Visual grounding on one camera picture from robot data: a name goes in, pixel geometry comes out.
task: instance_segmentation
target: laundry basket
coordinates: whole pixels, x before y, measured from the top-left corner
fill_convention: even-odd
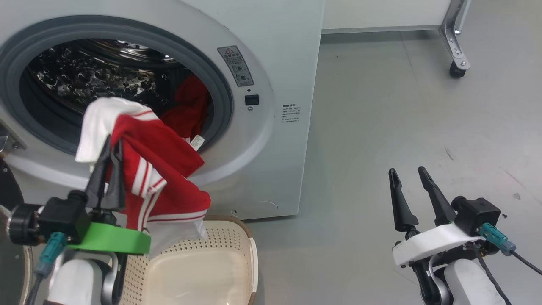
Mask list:
[[[129,256],[121,305],[250,305],[258,255],[248,227],[233,217],[207,217],[207,238],[184,240],[153,260]]]

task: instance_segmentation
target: gray floor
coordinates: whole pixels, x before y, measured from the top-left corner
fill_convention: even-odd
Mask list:
[[[451,79],[436,32],[324,36],[299,215],[257,221],[256,304],[421,304],[394,266],[387,171],[420,220],[433,210],[417,167],[449,200],[485,197],[499,228],[542,266],[542,27],[538,0],[475,0],[459,40],[472,64]],[[513,304],[539,304],[542,277],[487,263]]]

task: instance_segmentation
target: warning label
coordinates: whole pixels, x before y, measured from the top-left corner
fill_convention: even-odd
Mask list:
[[[296,104],[288,104],[282,106],[282,122],[294,123],[299,122],[299,114],[301,113],[301,107]]]
[[[252,75],[248,70],[247,63],[243,55],[236,46],[223,47],[217,49],[234,76],[237,87],[250,86],[254,84]]]

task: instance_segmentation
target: caster wheel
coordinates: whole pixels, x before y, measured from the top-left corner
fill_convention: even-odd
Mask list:
[[[459,69],[457,65],[455,64],[455,61],[451,62],[450,66],[450,76],[453,78],[461,78],[465,76],[466,70]]]

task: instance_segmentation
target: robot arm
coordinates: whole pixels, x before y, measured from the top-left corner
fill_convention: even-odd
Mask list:
[[[496,224],[500,210],[483,198],[469,201],[460,196],[450,205],[426,169],[420,167],[418,172],[431,198],[437,227],[423,233],[416,230],[418,220],[410,212],[397,172],[390,169],[395,229],[405,232],[405,240],[397,242],[392,249],[396,265],[412,268],[420,284],[424,304],[509,303],[486,272],[472,262],[480,255],[499,251],[479,232],[485,223]]]
[[[108,168],[111,174],[105,190]],[[41,280],[48,278],[51,271],[47,302],[118,304],[127,255],[148,253],[151,242],[143,232],[117,226],[112,212],[124,208],[122,144],[111,147],[110,137],[84,192],[73,190],[67,199],[50,198],[44,206],[17,205],[7,223],[11,242],[32,246],[47,243],[34,270],[36,281],[25,305],[34,303]],[[112,266],[96,259],[73,259],[75,252],[107,255]]]

